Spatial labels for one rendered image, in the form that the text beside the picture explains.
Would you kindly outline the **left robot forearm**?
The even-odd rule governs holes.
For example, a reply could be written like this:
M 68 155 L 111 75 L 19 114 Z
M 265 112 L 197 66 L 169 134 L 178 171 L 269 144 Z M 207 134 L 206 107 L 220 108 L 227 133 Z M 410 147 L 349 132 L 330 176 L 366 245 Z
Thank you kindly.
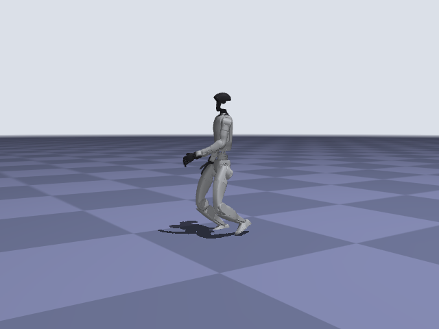
M 215 143 L 213 143 L 210 147 L 207 147 L 205 149 L 202 149 L 200 151 L 197 151 L 195 153 L 196 157 L 197 156 L 202 156 L 202 157 L 206 157 L 212 153 L 216 153 L 216 151 L 222 146 L 222 141 L 216 141 Z

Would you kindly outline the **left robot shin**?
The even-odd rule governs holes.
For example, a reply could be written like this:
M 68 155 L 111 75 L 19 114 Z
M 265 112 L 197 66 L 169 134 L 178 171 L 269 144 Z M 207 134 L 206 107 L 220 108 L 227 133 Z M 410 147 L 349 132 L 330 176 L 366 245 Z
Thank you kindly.
M 225 220 L 232 221 L 235 223 L 245 223 L 246 220 L 240 217 L 235 210 L 233 210 L 230 206 L 227 206 L 225 203 L 221 203 L 219 206 L 219 211 L 222 213 L 217 215 Z

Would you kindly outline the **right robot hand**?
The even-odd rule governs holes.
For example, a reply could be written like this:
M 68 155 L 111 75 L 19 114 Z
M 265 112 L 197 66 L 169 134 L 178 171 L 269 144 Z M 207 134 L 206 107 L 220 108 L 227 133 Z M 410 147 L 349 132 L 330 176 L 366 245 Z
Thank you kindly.
M 211 158 L 211 156 L 209 157 L 208 162 L 206 162 L 206 164 L 204 164 L 204 165 L 202 165 L 202 166 L 200 167 L 200 169 L 202 169 L 202 167 L 204 167 L 203 170 L 202 170 L 202 172 L 201 172 L 201 175 L 202 175 L 203 171 L 206 169 L 206 167 L 207 167 L 209 164 L 214 164 L 214 162 L 209 161 L 210 158 Z

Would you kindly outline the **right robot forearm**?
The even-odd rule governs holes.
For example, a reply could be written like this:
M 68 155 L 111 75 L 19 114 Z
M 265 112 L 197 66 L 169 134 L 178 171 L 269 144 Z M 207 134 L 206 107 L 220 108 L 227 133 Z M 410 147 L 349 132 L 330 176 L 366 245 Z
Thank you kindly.
M 214 162 L 214 160 L 217 158 L 217 153 L 218 153 L 218 152 L 220 152 L 220 151 L 216 151 L 216 153 L 212 153 L 212 154 L 211 154 L 211 158 L 210 158 L 209 161 Z

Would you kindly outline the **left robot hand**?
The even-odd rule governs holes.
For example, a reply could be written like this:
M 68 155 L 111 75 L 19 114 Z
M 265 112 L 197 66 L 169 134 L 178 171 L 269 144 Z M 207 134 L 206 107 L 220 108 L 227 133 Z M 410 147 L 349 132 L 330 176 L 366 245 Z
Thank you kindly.
M 198 158 L 201 158 L 201 157 L 202 156 L 197 156 L 196 157 L 195 152 L 194 153 L 187 153 L 186 156 L 183 157 L 183 162 L 184 162 L 185 167 L 187 167 L 186 165 L 188 163 L 192 162 L 194 159 L 198 159 Z

